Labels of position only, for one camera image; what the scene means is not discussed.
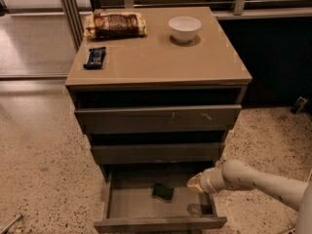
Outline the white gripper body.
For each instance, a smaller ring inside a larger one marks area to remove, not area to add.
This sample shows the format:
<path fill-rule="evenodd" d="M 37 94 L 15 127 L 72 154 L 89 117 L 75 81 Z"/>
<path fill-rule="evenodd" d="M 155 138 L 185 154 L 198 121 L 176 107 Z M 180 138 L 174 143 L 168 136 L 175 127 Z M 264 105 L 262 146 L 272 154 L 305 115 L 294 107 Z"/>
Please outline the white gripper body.
<path fill-rule="evenodd" d="M 207 193 L 217 193 L 226 188 L 222 170 L 218 168 L 205 169 L 201 174 L 200 184 Z"/>

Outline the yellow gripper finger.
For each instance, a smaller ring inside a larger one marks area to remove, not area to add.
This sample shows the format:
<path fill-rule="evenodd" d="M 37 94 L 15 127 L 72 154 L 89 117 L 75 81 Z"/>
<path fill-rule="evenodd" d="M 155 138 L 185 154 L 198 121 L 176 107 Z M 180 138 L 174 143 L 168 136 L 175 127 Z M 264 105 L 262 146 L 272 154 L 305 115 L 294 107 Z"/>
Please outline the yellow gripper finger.
<path fill-rule="evenodd" d="M 195 193 L 203 193 L 204 189 L 200 183 L 200 178 L 200 174 L 196 174 L 194 177 L 190 178 L 186 183 L 187 187 Z"/>

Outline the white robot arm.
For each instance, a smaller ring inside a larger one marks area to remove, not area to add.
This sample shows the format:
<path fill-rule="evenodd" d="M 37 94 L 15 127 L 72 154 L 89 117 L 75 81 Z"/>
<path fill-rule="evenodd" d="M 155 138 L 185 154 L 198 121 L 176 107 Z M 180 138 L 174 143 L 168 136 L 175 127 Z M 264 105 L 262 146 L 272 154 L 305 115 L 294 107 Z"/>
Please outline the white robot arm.
<path fill-rule="evenodd" d="M 196 174 L 187 187 L 198 194 L 257 189 L 298 212 L 295 234 L 312 234 L 312 182 L 263 173 L 240 160 L 228 160 L 220 168 Z"/>

